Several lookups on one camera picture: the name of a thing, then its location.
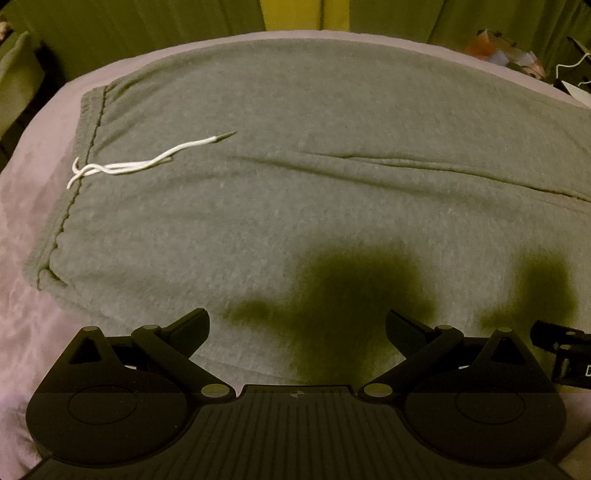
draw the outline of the ribbed black surface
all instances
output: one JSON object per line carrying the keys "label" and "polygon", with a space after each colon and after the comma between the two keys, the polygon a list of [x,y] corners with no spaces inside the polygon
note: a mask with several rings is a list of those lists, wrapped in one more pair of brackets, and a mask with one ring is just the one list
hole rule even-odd
{"label": "ribbed black surface", "polygon": [[50,460],[30,480],[565,480],[545,460],[483,469],[442,458],[407,432],[396,411],[347,387],[247,385],[204,407],[186,434],[141,463],[82,469]]}

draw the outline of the drawstring tip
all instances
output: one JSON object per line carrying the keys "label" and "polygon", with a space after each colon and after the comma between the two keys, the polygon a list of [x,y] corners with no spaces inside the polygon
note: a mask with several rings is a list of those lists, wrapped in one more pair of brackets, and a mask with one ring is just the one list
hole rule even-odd
{"label": "drawstring tip", "polygon": [[233,132],[228,132],[227,134],[220,135],[215,139],[215,141],[213,141],[213,143],[217,143],[220,140],[223,140],[224,138],[231,137],[233,134],[236,134],[236,133],[238,133],[238,131],[234,130]]}

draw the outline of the clutter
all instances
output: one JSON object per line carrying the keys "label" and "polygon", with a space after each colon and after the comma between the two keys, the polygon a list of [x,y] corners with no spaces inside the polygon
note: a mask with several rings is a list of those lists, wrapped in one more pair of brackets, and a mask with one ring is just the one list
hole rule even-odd
{"label": "clutter", "polygon": [[525,73],[537,80],[546,77],[544,66],[532,51],[517,48],[517,43],[499,31],[481,30],[468,45],[466,53],[477,59]]}
{"label": "clutter", "polygon": [[8,38],[11,32],[12,26],[8,23],[6,18],[0,14],[0,44]]}

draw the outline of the white drawstring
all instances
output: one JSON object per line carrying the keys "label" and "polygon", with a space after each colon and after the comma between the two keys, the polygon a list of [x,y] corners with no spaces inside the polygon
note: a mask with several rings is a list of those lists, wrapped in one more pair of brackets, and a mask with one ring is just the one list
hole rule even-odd
{"label": "white drawstring", "polygon": [[179,150],[183,150],[184,148],[189,148],[189,147],[196,147],[197,145],[205,145],[208,143],[214,143],[214,142],[217,142],[217,141],[222,140],[224,138],[230,137],[235,133],[236,133],[236,131],[233,131],[233,132],[228,132],[227,134],[217,135],[215,137],[209,137],[209,138],[206,138],[205,140],[186,142],[186,143],[177,145],[176,147],[173,147],[173,148],[167,150],[166,152],[158,155],[158,157],[153,158],[152,160],[147,160],[147,161],[111,163],[109,165],[98,165],[96,163],[89,163],[88,165],[85,165],[81,169],[78,169],[78,158],[79,157],[76,157],[76,159],[74,160],[74,163],[72,164],[72,172],[74,172],[74,176],[70,179],[66,188],[69,189],[72,186],[72,184],[76,180],[78,180],[79,178],[87,177],[88,175],[94,175],[95,173],[98,173],[100,171],[104,172],[104,173],[108,173],[110,175],[118,175],[120,173],[131,173],[131,172],[135,172],[135,171],[140,171],[145,168],[156,165],[159,161],[169,157],[170,155],[178,152]]}
{"label": "white drawstring", "polygon": [[567,68],[576,67],[581,64],[581,62],[587,57],[587,55],[591,55],[591,52],[587,52],[585,55],[583,55],[583,57],[574,65],[562,65],[561,63],[559,63],[556,66],[556,78],[558,78],[558,67],[567,67]]}

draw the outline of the paper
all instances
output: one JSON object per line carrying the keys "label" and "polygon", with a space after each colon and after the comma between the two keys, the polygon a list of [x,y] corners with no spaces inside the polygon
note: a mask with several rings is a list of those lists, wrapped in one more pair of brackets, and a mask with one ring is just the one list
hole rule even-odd
{"label": "paper", "polygon": [[583,105],[586,105],[587,107],[591,108],[591,95],[590,94],[585,92],[583,89],[580,89],[579,87],[575,87],[574,85],[571,85],[570,83],[565,82],[564,80],[562,80],[562,84],[566,87],[566,89],[569,91],[569,93],[571,94],[571,96],[575,100],[578,100]]}

